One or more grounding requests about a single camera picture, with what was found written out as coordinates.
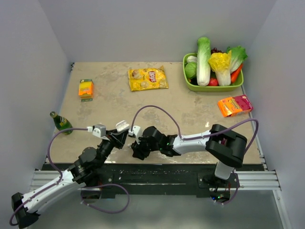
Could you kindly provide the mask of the white earbud charging case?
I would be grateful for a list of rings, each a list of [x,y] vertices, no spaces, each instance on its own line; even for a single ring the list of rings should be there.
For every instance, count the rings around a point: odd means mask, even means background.
[[[130,124],[127,123],[126,120],[122,120],[116,124],[115,128],[116,128],[117,132],[122,132],[125,130],[129,130]]]

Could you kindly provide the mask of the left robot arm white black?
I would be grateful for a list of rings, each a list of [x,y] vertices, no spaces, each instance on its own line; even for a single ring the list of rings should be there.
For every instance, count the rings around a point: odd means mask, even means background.
[[[114,148],[121,149],[124,146],[127,135],[133,134],[129,126],[106,130],[104,125],[94,125],[83,130],[91,132],[102,142],[97,148],[84,149],[78,160],[64,171],[51,161],[50,165],[59,173],[55,179],[32,192],[14,194],[11,197],[11,226],[24,229],[35,223],[49,205],[65,195],[79,188],[96,186],[99,181],[96,169],[102,167]]]

